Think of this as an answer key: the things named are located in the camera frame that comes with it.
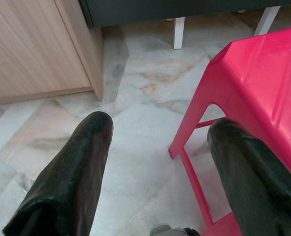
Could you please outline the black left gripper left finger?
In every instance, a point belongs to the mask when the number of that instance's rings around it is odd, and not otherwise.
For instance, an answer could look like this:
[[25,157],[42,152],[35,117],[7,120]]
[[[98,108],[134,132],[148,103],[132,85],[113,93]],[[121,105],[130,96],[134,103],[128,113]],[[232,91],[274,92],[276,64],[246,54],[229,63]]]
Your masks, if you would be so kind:
[[94,221],[113,135],[109,114],[93,112],[41,171],[6,236],[87,236]]

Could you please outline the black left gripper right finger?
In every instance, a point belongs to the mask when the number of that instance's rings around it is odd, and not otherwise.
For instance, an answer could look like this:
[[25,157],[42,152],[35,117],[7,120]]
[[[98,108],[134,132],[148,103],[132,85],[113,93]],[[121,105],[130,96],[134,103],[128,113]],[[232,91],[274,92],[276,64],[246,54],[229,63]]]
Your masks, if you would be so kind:
[[291,236],[291,173],[260,139],[221,118],[207,141],[244,236]]

